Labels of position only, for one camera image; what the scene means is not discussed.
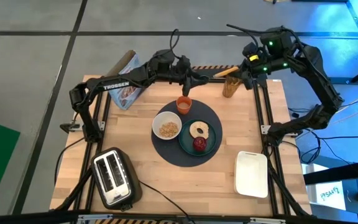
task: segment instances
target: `concrete floor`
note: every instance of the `concrete floor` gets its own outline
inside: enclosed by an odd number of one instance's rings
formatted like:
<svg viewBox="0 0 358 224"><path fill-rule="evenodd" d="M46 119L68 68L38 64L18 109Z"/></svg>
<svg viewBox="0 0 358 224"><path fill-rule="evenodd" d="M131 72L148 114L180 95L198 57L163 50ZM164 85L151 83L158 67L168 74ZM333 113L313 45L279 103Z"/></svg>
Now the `concrete floor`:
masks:
<svg viewBox="0 0 358 224"><path fill-rule="evenodd" d="M358 1L351 1L358 12ZM0 30L73 29L80 0L3 1L0 0ZM248 29L264 30L285 25L297 32L358 32L354 18L343 3L281 2L271 5L263 0L89 0L80 31L232 31L227 23ZM49 96L60 69L68 36L0 37L0 124L21 132L21 137L0 184L0 215L12 208L29 153L39 130ZM324 69L330 77L353 77L358 73L358 38L308 37L302 41L320 48ZM146 61L159 49L168 47L166 36L77 37L67 66L60 94L42 148L23 212L47 211L53 192L53 172L67 134L59 124L68 122L73 111L68 91L86 74L105 74L129 49ZM193 65L236 64L249 37L180 37L175 53L187 55ZM309 108L318 103L307 82L288 71L270 78L282 79L287 103L294 108ZM358 98L358 86L337 85L350 103ZM351 106L333 121L358 111ZM358 116L328 129L320 136L358 135ZM297 141L305 152L315 147L312 135ZM342 158L358 162L358 139L330 140ZM323 146L321 155L334 157Z"/></svg>

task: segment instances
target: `orange cup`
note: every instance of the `orange cup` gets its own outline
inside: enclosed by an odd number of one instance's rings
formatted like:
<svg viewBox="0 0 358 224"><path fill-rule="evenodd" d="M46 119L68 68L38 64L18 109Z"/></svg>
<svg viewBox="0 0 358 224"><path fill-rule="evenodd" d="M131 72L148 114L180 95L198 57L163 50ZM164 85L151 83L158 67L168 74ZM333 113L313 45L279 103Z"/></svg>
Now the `orange cup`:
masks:
<svg viewBox="0 0 358 224"><path fill-rule="evenodd" d="M189 113L191 108L191 99L187 96L181 96L177 99L177 109L181 114Z"/></svg>

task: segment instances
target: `wooden table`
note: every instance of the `wooden table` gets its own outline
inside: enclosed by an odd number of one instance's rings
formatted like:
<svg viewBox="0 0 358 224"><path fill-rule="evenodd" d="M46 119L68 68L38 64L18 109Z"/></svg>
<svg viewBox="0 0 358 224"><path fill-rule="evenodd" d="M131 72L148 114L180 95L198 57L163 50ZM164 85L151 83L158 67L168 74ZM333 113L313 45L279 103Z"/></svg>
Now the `wooden table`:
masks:
<svg viewBox="0 0 358 224"><path fill-rule="evenodd" d="M99 76L87 75L85 80L91 77ZM290 117L281 81L268 80L267 83L274 121L288 121ZM247 197L236 194L233 187L234 159L237 153L239 151L260 153L262 150L254 92L247 91L241 86L232 98L225 98L222 96L222 89L222 83L209 83L191 89L189 95L190 98L209 105L222 122L221 146L208 162L196 167L177 167L162 159L154 149L151 141L153 118L164 105L181 95L181 86L162 82L146 89L127 111L120 110L111 103L103 150L113 146L122 149L129 155L141 181L161 191L190 215L269 217L272 215L269 196ZM106 94L104 93L102 99L99 120L103 113ZM267 121L263 98L261 102L264 120ZM67 145L82 137L82 132L70 133ZM295 143L289 137L285 137L285 140ZM50 208L59 206L77 184L85 147L86 143L82 141L64 153ZM297 150L285 143L279 148L285 183L296 201L304 210L311 213ZM157 192L143 185L142 190L141 200L135 203L132 209L126 211L127 213L182 215L181 211ZM85 207L87 192L88 184L84 188L80 208ZM275 186L275 193L279 212L283 213L280 190L277 186ZM112 212L103 206L96 188L91 211Z"/></svg>

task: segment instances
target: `bagel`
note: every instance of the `bagel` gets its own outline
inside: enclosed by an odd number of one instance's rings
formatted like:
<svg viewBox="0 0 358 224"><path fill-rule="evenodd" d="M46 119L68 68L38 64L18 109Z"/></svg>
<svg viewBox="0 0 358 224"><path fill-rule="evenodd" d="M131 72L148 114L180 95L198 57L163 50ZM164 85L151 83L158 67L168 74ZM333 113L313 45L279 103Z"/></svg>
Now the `bagel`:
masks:
<svg viewBox="0 0 358 224"><path fill-rule="evenodd" d="M199 133L197 129L200 128L203 133ZM202 121L196 121L193 124L190 125L190 134L193 138L197 137L203 137L205 139L208 139L208 124L202 122Z"/></svg>

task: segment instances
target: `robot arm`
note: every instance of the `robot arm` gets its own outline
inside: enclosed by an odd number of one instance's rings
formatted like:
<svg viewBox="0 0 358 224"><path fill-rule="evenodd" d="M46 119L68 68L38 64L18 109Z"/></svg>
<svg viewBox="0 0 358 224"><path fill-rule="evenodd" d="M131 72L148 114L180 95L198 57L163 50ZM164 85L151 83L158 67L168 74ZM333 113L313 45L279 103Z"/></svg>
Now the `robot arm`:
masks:
<svg viewBox="0 0 358 224"><path fill-rule="evenodd" d="M201 76L191 69L190 61L182 55L174 66L175 57L171 50L160 50L144 65L129 73L113 77L91 78L70 90L71 107L82 118L85 141L98 142L101 131L98 123L92 119L89 106L94 98L103 91L126 86L147 88L155 81L168 81L183 85L182 94L188 96L190 88L207 84L209 78Z"/></svg>
<svg viewBox="0 0 358 224"><path fill-rule="evenodd" d="M260 36L260 40L267 46L270 55L264 48L256 49L253 43L247 45L243 51L246 58L240 72L234 76L243 79L249 90L252 82L260 75L270 75L271 72L290 68L308 81L321 102L321 105L316 105L303 117L286 123L273 123L265 139L277 146L288 133L299 133L305 128L326 128L344 100L324 72L320 50L300 42L299 39L292 42L291 32L282 27L269 29Z"/></svg>

